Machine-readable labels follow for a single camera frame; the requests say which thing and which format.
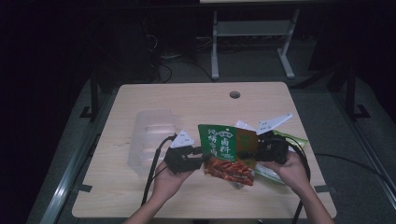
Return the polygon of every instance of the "metal leg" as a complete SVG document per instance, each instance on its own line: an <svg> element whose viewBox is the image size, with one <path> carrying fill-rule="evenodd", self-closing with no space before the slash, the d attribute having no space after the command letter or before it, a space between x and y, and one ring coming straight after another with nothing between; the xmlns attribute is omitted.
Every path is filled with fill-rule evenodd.
<svg viewBox="0 0 396 224"><path fill-rule="evenodd" d="M288 52L289 44L290 44L291 38L293 36L294 28L296 26L299 13L300 13L299 8L294 10L293 17L289 24L288 32L286 33L285 44L283 45L283 47L281 49L277 50L277 54L279 55L280 61L282 62L283 68L285 69L285 72L286 72L286 77L288 79L295 78L294 73L293 73L291 66L289 64L289 60L286 57L286 53Z"/></svg>
<svg viewBox="0 0 396 224"><path fill-rule="evenodd" d="M218 66L218 12L213 13L213 47L212 47L212 78L219 78Z"/></svg>

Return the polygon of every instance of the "white tag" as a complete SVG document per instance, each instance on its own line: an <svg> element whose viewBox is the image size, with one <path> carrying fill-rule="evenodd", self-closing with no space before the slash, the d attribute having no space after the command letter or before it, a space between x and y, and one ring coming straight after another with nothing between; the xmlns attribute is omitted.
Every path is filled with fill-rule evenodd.
<svg viewBox="0 0 396 224"><path fill-rule="evenodd" d="M194 140L189 136L189 134L182 130L175 140L171 144L171 148L175 147L186 147L186 146L192 146L194 144Z"/></svg>
<svg viewBox="0 0 396 224"><path fill-rule="evenodd" d="M256 134L260 135L262 133L269 132L276 128L277 126L281 125L283 122L288 120L289 118L292 117L291 113L288 113L285 116L281 116L275 119L269 119L269 120L260 120L259 122L259 128L256 130Z"/></svg>

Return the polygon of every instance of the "snack bag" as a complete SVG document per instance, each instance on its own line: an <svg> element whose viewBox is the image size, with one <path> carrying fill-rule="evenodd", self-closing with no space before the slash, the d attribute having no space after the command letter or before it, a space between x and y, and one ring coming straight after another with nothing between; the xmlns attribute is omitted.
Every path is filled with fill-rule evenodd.
<svg viewBox="0 0 396 224"><path fill-rule="evenodd" d="M231 126L200 124L198 130L201 148L205 154L212 154L204 163L206 175L231 181L238 189L253 186L256 161L241 160L236 156L239 151L254 151L258 147L255 132Z"/></svg>

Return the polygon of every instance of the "wooden tabletop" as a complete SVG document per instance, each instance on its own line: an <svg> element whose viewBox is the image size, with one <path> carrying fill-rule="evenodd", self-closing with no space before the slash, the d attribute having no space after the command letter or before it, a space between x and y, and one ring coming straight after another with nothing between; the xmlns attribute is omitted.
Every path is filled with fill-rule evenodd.
<svg viewBox="0 0 396 224"><path fill-rule="evenodd" d="M230 97L238 91L240 97ZM120 88L83 181L92 186L80 191L73 207L75 217L128 217L140 206L146 176L128 165L136 116L148 109L170 109L177 131L186 130L200 146L198 124L234 126L241 119L257 127L261 119L287 113L292 118L276 129L308 139L291 99L281 82L124 85ZM312 170L312 186L325 181L311 146L305 153ZM335 217L329 192L318 194ZM289 187L257 176L253 187L235 189L225 180L195 171L156 217L175 218L291 218L299 198ZM305 211L300 217L306 217Z"/></svg>

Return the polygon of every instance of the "table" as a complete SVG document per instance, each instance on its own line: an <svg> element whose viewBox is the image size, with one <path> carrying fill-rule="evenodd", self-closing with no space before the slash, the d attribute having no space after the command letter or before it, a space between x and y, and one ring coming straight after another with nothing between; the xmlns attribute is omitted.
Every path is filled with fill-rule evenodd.
<svg viewBox="0 0 396 224"><path fill-rule="evenodd" d="M240 97L230 97L238 91ZM269 83L200 83L124 85L108 116L83 185L73 207L75 217L128 217L140 206L144 178L128 164L136 115L147 109L169 108L178 130L186 130L200 145L197 125L232 125L241 119L257 127L259 120L288 112L293 117L276 129L307 139L288 87ZM311 146L305 153L312 170L312 186L326 185ZM329 192L318 194L335 217ZM234 189L225 180L198 170L155 217L172 218L292 218L299 198L289 187L257 176L253 187ZM306 217L305 211L300 217Z"/></svg>

